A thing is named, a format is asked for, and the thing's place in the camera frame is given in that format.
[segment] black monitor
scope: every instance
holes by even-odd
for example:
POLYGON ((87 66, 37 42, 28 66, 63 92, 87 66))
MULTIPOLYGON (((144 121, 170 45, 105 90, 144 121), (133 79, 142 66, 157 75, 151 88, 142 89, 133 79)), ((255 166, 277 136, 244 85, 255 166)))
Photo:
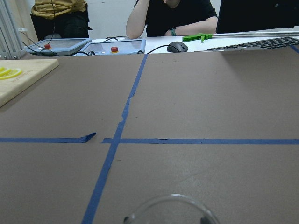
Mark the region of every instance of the black monitor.
POLYGON ((299 26, 299 0, 221 0, 216 33, 299 26))

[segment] black keyboard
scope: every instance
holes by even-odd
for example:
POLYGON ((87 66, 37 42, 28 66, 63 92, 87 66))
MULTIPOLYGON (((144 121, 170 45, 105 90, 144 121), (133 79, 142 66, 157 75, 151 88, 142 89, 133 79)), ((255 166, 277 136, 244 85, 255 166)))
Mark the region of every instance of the black keyboard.
POLYGON ((230 45, 225 47, 217 47, 210 48, 208 51, 216 51, 216 50, 256 50, 256 49, 273 49, 273 48, 281 48, 291 45, 299 44, 299 39, 293 37, 279 37, 274 39, 262 40, 262 41, 254 41, 248 43, 240 43, 237 45, 230 45))

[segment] blue tape line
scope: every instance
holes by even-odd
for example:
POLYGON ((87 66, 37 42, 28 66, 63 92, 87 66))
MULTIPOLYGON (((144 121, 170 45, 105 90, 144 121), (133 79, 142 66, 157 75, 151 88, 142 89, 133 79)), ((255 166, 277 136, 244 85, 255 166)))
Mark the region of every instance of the blue tape line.
POLYGON ((80 138, 0 138, 0 142, 17 143, 86 143, 96 132, 80 138))
POLYGON ((299 49, 298 49, 298 48, 296 48, 296 47, 293 46, 293 45, 291 46, 291 48, 299 54, 299 49))
MULTIPOLYGON (((102 143, 111 143, 105 138, 102 143)), ((238 144, 238 145, 298 145, 299 139, 120 139, 120 144, 238 144)))
POLYGON ((139 67, 139 71, 137 73, 137 76, 136 76, 136 79, 134 81, 133 87, 131 89, 130 95, 127 99, 125 108, 122 112, 123 120, 122 120, 122 122, 118 123, 117 129, 116 129, 115 134, 114 134, 114 138, 111 140, 111 145, 110 145, 108 154, 106 156, 104 165, 102 167, 102 170, 101 170, 100 175, 98 177, 98 180, 96 182, 96 185, 95 185, 95 188, 93 190, 93 194, 90 198, 89 204, 87 206, 86 212, 84 214, 82 224, 91 224, 93 222, 94 215, 95 215, 96 210, 98 208, 100 198, 101 198, 101 195, 103 193, 104 186, 106 184, 108 172, 109 172, 109 169, 112 165, 117 147, 119 145, 119 141, 121 139, 122 131, 123 131, 123 128, 125 126, 125 123, 126 123, 126 120, 127 120, 127 117, 128 117, 130 101, 131 101, 131 98, 136 93, 136 90, 137 90, 137 87, 138 87, 138 84, 139 84, 139 81, 140 81, 140 77, 141 77, 143 68, 145 66, 147 57, 148 57, 148 55, 145 54, 144 57, 143 57, 142 63, 139 67))

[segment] black mouse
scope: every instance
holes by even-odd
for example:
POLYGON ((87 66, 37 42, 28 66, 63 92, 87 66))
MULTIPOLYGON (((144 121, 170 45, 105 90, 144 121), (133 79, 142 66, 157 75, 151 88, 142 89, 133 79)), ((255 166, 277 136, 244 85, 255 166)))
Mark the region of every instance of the black mouse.
POLYGON ((167 47, 167 51, 172 53, 187 52, 187 50, 188 50, 187 45, 179 41, 172 42, 167 47))

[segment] green plastic object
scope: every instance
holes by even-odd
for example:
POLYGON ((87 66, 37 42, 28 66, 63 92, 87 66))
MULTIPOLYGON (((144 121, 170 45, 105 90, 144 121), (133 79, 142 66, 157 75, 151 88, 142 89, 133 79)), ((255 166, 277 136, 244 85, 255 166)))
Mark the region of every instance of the green plastic object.
POLYGON ((189 36, 183 36, 183 41, 195 41, 195 40, 201 40, 203 43, 204 40, 211 39, 213 34, 195 34, 195 35, 189 35, 189 36))

